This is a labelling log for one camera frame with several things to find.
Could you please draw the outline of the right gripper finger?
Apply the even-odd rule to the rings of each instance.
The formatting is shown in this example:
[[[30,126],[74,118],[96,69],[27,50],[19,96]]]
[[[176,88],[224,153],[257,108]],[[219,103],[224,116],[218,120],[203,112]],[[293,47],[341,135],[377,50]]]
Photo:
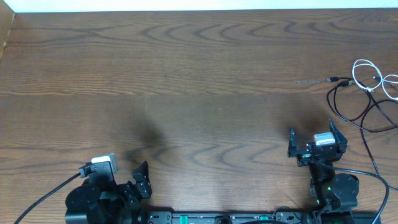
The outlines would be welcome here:
[[[289,146],[288,146],[288,151],[287,155],[288,157],[296,157],[298,154],[298,148],[297,148],[297,138],[295,131],[290,128],[289,129]]]
[[[334,122],[331,119],[328,120],[328,123],[329,123],[330,132],[335,138],[335,142],[338,145],[339,151],[346,152],[348,140],[337,129],[337,127],[335,126]]]

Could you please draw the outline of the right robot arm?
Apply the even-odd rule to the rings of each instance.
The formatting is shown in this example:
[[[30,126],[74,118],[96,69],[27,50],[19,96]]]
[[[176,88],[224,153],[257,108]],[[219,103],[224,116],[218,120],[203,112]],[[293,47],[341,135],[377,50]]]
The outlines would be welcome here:
[[[329,121],[330,130],[313,136],[313,141],[299,149],[295,131],[289,130],[287,155],[297,159],[299,167],[310,169],[310,191],[319,205],[333,210],[348,210],[358,205],[359,179],[351,174],[335,173],[333,163],[346,152],[348,140]]]

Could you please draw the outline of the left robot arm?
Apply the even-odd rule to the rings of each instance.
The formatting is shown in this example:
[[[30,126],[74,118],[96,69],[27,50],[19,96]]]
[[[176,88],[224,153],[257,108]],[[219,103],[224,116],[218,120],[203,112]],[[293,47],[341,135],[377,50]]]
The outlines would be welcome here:
[[[141,200],[152,195],[147,161],[133,171],[134,184],[117,184],[110,161],[87,163],[80,174],[86,180],[66,197],[66,223],[148,222],[148,214],[141,208]]]

